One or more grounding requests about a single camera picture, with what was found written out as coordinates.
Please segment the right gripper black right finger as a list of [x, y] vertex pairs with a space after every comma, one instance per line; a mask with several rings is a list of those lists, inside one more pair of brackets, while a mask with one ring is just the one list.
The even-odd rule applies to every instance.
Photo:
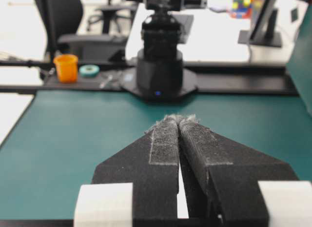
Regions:
[[266, 227], [269, 213], [259, 181], [296, 181], [292, 167], [240, 144], [196, 120], [179, 123], [180, 158], [188, 213], [212, 226]]

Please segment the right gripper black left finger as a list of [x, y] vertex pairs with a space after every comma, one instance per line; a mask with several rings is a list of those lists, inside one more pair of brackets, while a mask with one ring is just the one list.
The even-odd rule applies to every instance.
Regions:
[[178, 125], [173, 116], [98, 164], [93, 184], [133, 184], [133, 225], [173, 227], [177, 219]]

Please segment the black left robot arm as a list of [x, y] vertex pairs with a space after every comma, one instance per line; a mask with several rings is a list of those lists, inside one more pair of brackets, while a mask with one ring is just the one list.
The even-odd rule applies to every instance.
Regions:
[[183, 0], [143, 0], [153, 10], [142, 23], [143, 48], [136, 66], [125, 70], [121, 87], [146, 100], [171, 101], [197, 90], [197, 76], [184, 68], [177, 49], [183, 25], [170, 14], [180, 11]]

